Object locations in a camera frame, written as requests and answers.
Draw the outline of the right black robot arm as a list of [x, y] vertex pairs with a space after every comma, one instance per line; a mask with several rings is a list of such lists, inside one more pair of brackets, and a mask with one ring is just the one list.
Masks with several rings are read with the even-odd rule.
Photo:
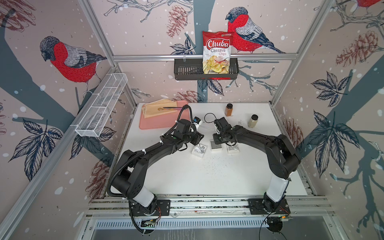
[[214, 124], [217, 129], [213, 134], [215, 144], [240, 143], [266, 154], [273, 175], [264, 193], [263, 205], [268, 213], [277, 211], [285, 199], [290, 175], [302, 161], [289, 138], [282, 134], [275, 137], [256, 133], [239, 125], [232, 127], [224, 117], [214, 120]]

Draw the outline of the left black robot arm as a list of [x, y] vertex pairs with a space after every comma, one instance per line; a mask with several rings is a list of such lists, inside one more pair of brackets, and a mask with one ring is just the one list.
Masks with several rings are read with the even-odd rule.
[[157, 207], [157, 197], [144, 186], [148, 168], [166, 156], [187, 150], [188, 144], [198, 145], [204, 138], [198, 132], [198, 125], [193, 119], [192, 108], [189, 105], [181, 107], [176, 123], [160, 136], [159, 142], [140, 151], [123, 152], [112, 170], [107, 194], [125, 198], [152, 213]]

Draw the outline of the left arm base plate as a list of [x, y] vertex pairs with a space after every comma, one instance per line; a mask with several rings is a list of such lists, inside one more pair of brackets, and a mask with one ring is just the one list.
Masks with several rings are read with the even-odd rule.
[[130, 211], [133, 217], [163, 217], [169, 216], [171, 201], [154, 199], [148, 207], [143, 207], [141, 204], [130, 204]]

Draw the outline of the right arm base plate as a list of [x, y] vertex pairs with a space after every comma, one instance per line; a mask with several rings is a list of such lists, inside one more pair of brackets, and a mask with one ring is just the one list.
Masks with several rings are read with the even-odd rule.
[[291, 214], [288, 202], [285, 198], [278, 203], [275, 203], [272, 200], [253, 198], [248, 199], [248, 204], [251, 215], [268, 215], [270, 213], [277, 215]]

